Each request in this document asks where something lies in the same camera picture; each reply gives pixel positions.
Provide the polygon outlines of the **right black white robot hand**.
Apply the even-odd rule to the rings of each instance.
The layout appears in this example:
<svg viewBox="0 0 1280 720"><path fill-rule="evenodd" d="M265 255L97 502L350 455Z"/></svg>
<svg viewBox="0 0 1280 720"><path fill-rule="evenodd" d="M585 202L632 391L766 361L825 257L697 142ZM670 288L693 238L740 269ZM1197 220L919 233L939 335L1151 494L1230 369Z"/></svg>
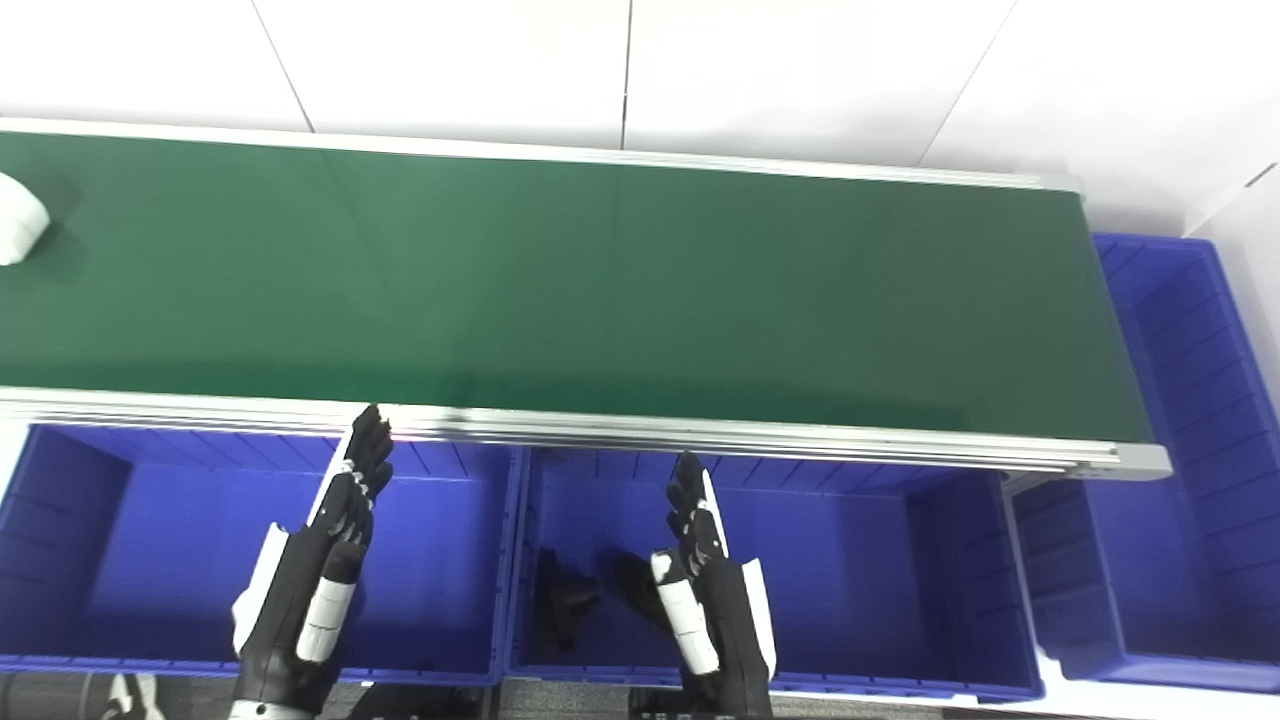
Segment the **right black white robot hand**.
<svg viewBox="0 0 1280 720"><path fill-rule="evenodd" d="M666 497L676 544L653 551L648 565L692 711L769 717L777 651L762 564L732 557L710 473L695 454L677 456Z"/></svg>

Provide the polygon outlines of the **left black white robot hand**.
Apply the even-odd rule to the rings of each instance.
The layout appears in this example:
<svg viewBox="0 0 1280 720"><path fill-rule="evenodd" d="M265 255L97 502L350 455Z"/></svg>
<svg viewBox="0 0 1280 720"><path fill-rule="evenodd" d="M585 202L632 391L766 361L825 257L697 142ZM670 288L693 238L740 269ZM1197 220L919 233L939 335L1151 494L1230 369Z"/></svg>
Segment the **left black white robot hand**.
<svg viewBox="0 0 1280 720"><path fill-rule="evenodd" d="M375 404L340 437L307 521L268 528L232 605L239 673L232 719L315 719L340 674L338 644L393 466L390 424Z"/></svg>

